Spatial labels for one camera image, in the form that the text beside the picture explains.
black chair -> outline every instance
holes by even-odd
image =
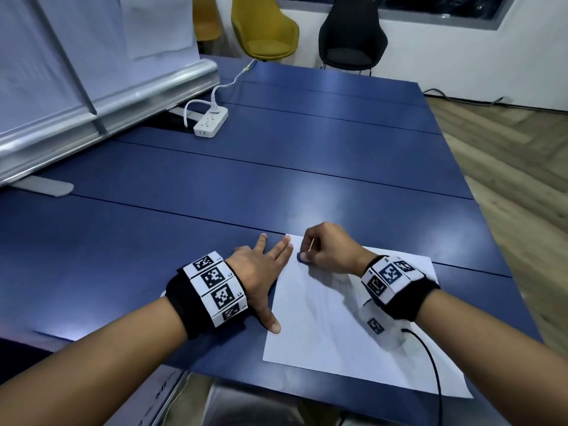
[[[335,0],[320,28],[319,53],[326,65],[341,70],[369,70],[379,63],[388,44],[373,0]]]

sheet of white paper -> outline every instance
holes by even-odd
[[[268,332],[262,359],[437,394],[432,363],[416,338],[405,334],[402,346],[393,351],[382,349],[351,312],[343,294],[344,283],[332,274],[299,263],[296,254],[302,237],[291,238],[294,254],[278,278],[272,306],[282,331],[278,335]],[[428,257],[368,249],[403,258],[435,278]],[[414,323],[412,330],[432,353],[442,394],[472,398],[458,367]]]
[[[191,0],[120,0],[131,59],[193,44]]]

forearm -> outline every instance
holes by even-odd
[[[568,419],[568,362],[554,351],[441,290],[416,322],[514,426]]]
[[[160,298],[1,386],[2,423],[101,425],[186,338],[174,308]]]

qr code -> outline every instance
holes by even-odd
[[[216,286],[220,282],[225,281],[225,277],[223,276],[223,274],[221,273],[221,271],[217,266],[215,266],[213,269],[208,270],[207,272],[204,272],[201,275],[201,278],[203,279],[203,281],[205,281],[205,284],[209,288]]]
[[[205,256],[197,261],[194,261],[192,264],[195,267],[195,269],[197,269],[197,271],[200,271],[202,269],[205,269],[207,266],[212,265],[213,260],[211,259],[211,257]]]
[[[386,268],[379,271],[379,275],[387,281],[387,284],[392,284],[394,281],[402,276],[400,270],[394,267],[394,265],[389,264]]]
[[[368,282],[367,286],[369,287],[369,289],[376,294],[377,297],[379,297],[381,295],[381,293],[384,292],[384,290],[387,288],[387,286],[385,285],[384,282],[382,282],[378,276],[373,275],[373,278],[371,278],[371,280]]]
[[[211,292],[211,296],[213,300],[217,304],[217,308],[223,309],[223,307],[230,304],[232,301],[235,300],[231,289],[229,288],[228,284],[225,284],[223,287],[218,288]]]
[[[402,272],[410,272],[414,270],[414,268],[404,260],[395,261],[394,264],[401,268]]]
[[[373,332],[375,332],[377,335],[381,334],[382,332],[385,331],[385,328],[382,327],[378,321],[376,321],[374,318],[371,318],[367,324],[369,325],[369,327],[371,329],[373,329]]]
[[[223,320],[227,321],[233,315],[237,314],[241,310],[241,307],[238,306],[238,303],[235,303],[231,308],[223,311]]]

window sill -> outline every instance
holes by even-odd
[[[311,3],[309,1],[276,0],[280,9],[301,10],[304,12],[329,13],[331,4]],[[446,25],[448,27],[476,28],[483,30],[497,30],[514,0],[504,0],[503,4],[491,20],[475,19],[449,14],[431,14],[408,12],[402,10],[379,9],[381,19],[402,22],[417,22],[419,24]]]

